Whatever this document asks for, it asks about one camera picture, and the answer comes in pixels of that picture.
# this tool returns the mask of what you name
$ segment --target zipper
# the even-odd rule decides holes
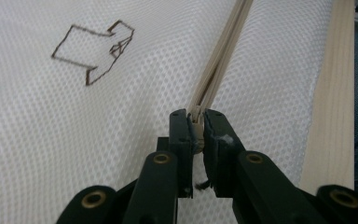
[[[201,75],[199,86],[196,88],[187,109],[196,130],[202,130],[202,114],[205,108],[212,105],[252,2],[253,0],[238,0],[236,2],[213,54]]]

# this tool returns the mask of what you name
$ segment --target white fabric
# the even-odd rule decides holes
[[[332,1],[253,3],[212,109],[298,184]]]
[[[82,189],[135,179],[169,114],[188,105],[234,4],[1,0],[0,223],[53,223]],[[106,33],[117,20],[133,40],[91,86],[85,67],[50,58],[72,24]],[[78,44],[60,55],[87,63],[99,40],[72,35]],[[96,46],[105,60],[111,46]]]
[[[168,115],[189,104],[234,4],[0,0],[0,223],[54,223],[82,189],[136,178],[168,135]],[[213,104],[248,149],[267,152],[294,182],[330,7],[255,0]],[[117,20],[133,39],[94,84],[85,85],[86,67],[50,58],[72,24],[108,34]],[[109,64],[110,44],[93,37],[71,33],[60,55],[88,63],[97,52],[102,61],[88,65]],[[197,156],[197,182],[202,166]],[[211,190],[195,192],[180,200],[178,221],[236,223],[230,210]]]

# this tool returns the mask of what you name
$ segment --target hand-drawn arrow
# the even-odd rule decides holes
[[[105,34],[72,25],[51,58],[85,67],[89,86],[110,71],[132,41],[134,31],[123,21],[115,22]]]

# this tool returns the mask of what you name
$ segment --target screw hole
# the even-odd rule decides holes
[[[248,154],[246,156],[246,159],[252,163],[262,163],[263,162],[263,158],[257,154]]]
[[[330,198],[332,198],[334,202],[339,203],[340,205],[345,207],[358,207],[358,200],[344,190],[333,189],[330,192]]]
[[[170,157],[167,154],[158,154],[153,158],[153,162],[158,164],[164,164],[170,161]]]
[[[106,194],[101,190],[95,190],[84,196],[83,200],[81,201],[81,204],[85,208],[94,208],[103,204],[105,200]]]

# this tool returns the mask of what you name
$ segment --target wooden board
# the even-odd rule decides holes
[[[354,1],[335,0],[299,187],[353,189]]]

